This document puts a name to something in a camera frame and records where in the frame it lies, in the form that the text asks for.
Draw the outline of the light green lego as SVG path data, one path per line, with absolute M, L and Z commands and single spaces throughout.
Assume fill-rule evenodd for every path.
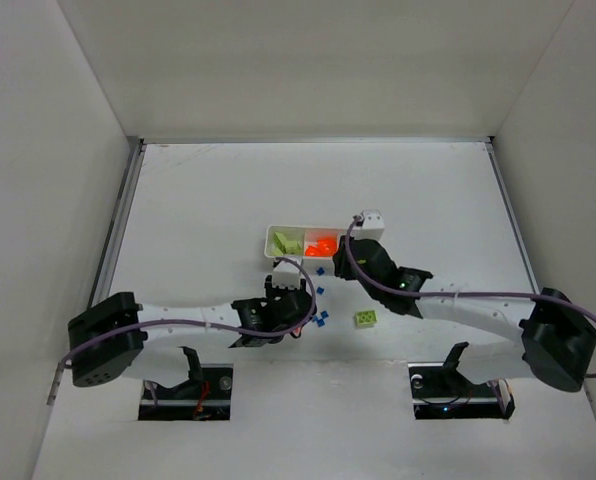
M 275 247 L 280 250 L 281 252 L 285 253 L 287 248 L 287 238 L 281 232 L 274 232 L 273 233 L 273 242 Z

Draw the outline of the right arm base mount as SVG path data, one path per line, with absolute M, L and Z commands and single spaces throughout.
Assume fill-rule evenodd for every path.
M 452 347 L 443 362 L 408 364 L 416 420 L 509 420 L 516 405 L 506 380 L 474 384 L 458 372 L 467 342 Z

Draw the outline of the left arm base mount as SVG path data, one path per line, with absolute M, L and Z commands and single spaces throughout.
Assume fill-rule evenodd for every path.
M 228 421 L 234 367 L 202 364 L 197 352 L 181 349 L 187 365 L 184 382 L 165 387 L 147 381 L 138 410 L 139 421 Z

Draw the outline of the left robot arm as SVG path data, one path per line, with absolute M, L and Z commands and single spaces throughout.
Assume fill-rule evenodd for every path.
M 317 312 L 316 289 L 300 278 L 295 289 L 265 285 L 261 297 L 200 308 L 140 304 L 116 293 L 68 323 L 69 351 L 60 362 L 79 388 L 120 377 L 172 388 L 200 378 L 205 355 L 280 343 Z

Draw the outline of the orange dish lego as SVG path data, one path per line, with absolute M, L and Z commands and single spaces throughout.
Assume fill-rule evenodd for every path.
M 308 245 L 305 250 L 305 255 L 309 257 L 325 257 L 326 253 L 319 245 Z
M 337 251 L 336 237 L 323 237 L 317 240 L 317 248 L 322 255 L 333 255 Z

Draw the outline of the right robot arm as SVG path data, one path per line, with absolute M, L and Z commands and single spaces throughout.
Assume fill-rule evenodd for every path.
M 481 296 L 461 292 L 431 272 L 397 265 L 380 243 L 344 235 L 333 257 L 338 278 L 357 281 L 388 311 L 442 320 L 497 336 L 497 341 L 456 343 L 446 369 L 474 384 L 536 378 L 564 392 L 577 392 L 596 347 L 596 329 L 558 290 Z

